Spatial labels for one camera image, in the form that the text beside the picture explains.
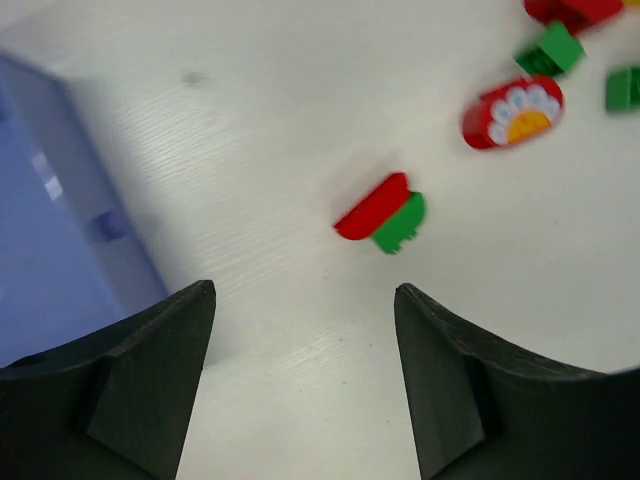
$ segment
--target blue plastic container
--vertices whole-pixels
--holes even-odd
[[[0,367],[166,296],[64,85],[0,54]]]

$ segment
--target green lego brick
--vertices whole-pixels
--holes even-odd
[[[394,255],[402,248],[403,241],[415,238],[426,213],[427,204],[424,196],[418,192],[411,192],[409,201],[383,223],[371,239],[383,252]]]
[[[529,75],[557,77],[569,73],[584,56],[584,48],[560,22],[549,24],[536,42],[516,54],[515,60]]]
[[[606,109],[610,113],[640,108],[640,66],[617,70],[607,79]]]

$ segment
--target green square brick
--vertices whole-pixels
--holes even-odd
[[[640,108],[640,66],[617,70],[607,78],[606,108],[610,113]]]
[[[584,56],[584,48],[560,22],[551,23],[536,42],[515,56],[529,75],[557,77],[569,73]]]

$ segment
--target lego brick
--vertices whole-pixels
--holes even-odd
[[[426,212],[424,196],[418,192],[411,192],[406,205],[377,229],[371,239],[384,253],[395,255],[402,249],[405,240],[413,240],[416,237]]]
[[[515,60],[529,75],[557,77],[569,73],[584,55],[580,42],[560,22],[553,22]]]
[[[606,109],[621,113],[640,108],[640,66],[615,71],[607,78]]]
[[[476,150],[508,148],[551,130],[563,111],[564,96],[552,78],[521,78],[483,93],[465,112],[462,134]]]
[[[362,240],[373,234],[409,200],[409,179],[396,172],[384,179],[333,228],[348,240]]]
[[[543,25],[561,22],[571,35],[577,35],[616,17],[624,4],[621,0],[525,0],[524,7]]]

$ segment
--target white flower petal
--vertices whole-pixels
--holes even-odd
[[[509,102],[511,111],[514,112],[514,114],[529,108],[529,96],[522,87],[514,87],[509,90],[509,92],[507,92],[507,101]]]
[[[491,116],[501,125],[508,125],[513,120],[511,107],[504,100],[497,100],[491,106]]]
[[[493,140],[498,145],[506,145],[507,143],[509,143],[509,139],[507,138],[507,131],[503,125],[496,122],[491,122],[489,124],[488,132],[489,138],[491,138],[491,140]]]
[[[561,110],[560,102],[553,97],[549,97],[547,104],[542,109],[551,123],[560,116]]]
[[[540,85],[531,85],[527,89],[527,96],[529,97],[529,105],[532,108],[540,109],[547,103],[549,96],[544,88]]]

